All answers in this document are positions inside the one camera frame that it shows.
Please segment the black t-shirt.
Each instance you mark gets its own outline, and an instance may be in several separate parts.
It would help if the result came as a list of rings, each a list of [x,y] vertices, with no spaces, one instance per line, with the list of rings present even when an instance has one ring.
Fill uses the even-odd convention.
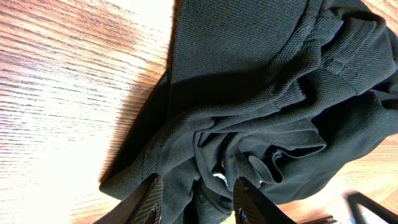
[[[361,1],[182,1],[174,37],[100,185],[159,174],[164,223],[221,223],[239,177],[307,198],[397,132],[397,36]]]

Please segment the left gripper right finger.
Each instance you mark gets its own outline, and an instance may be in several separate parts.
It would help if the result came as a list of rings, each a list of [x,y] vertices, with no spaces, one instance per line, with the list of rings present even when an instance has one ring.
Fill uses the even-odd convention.
[[[233,207],[236,224],[295,224],[245,177],[235,181]]]

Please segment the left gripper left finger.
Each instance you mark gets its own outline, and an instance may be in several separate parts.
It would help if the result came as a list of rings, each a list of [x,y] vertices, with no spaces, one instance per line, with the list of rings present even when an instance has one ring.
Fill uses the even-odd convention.
[[[161,176],[151,174],[94,224],[161,224],[163,188]]]

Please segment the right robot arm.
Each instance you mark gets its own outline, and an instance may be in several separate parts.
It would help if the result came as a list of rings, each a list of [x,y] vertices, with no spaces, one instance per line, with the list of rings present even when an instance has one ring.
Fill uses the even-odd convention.
[[[386,223],[397,224],[397,214],[391,212],[390,210],[386,209],[382,205],[378,204],[377,202],[373,201],[372,199],[363,195],[360,192],[349,194],[346,197],[346,200],[356,224],[366,223],[363,215],[359,210],[358,205],[367,208],[370,212],[377,215]]]

